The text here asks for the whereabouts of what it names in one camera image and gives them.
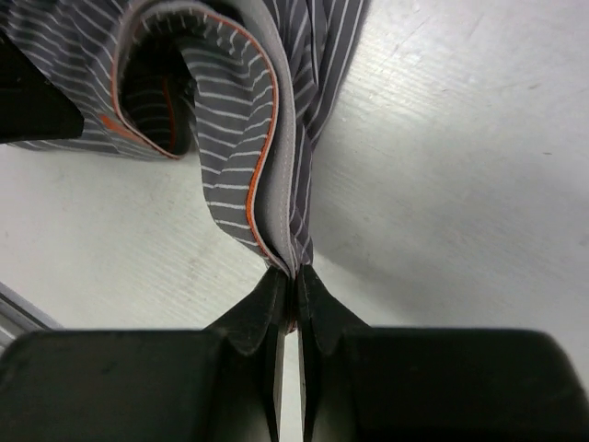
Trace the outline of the grey striped underwear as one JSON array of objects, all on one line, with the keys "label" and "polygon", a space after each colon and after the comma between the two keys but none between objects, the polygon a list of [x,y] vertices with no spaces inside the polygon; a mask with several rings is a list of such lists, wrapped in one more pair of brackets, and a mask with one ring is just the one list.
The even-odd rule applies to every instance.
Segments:
[{"label": "grey striped underwear", "polygon": [[200,157],[214,222],[288,274],[313,260],[314,149],[365,1],[5,1],[1,29],[80,110],[29,150]]}]

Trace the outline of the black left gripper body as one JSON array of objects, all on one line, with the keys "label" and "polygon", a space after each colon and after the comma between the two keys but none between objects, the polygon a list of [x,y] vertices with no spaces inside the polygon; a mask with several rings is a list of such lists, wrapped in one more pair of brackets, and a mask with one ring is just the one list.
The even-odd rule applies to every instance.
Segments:
[{"label": "black left gripper body", "polygon": [[84,117],[27,56],[1,38],[1,142],[76,139]]}]

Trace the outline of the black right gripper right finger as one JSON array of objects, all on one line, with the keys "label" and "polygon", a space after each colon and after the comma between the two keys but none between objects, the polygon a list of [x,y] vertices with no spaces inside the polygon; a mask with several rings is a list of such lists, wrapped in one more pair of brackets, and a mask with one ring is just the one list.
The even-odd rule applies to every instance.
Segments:
[{"label": "black right gripper right finger", "polygon": [[341,340],[369,326],[304,265],[295,280],[300,394],[305,441],[353,441],[356,423],[349,358]]}]

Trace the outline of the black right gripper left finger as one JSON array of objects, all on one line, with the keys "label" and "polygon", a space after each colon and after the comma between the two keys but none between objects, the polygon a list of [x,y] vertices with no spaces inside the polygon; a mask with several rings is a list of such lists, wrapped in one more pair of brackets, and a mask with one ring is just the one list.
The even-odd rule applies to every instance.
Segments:
[{"label": "black right gripper left finger", "polygon": [[209,441],[280,437],[290,279],[269,269],[206,330],[222,339],[207,424]]}]

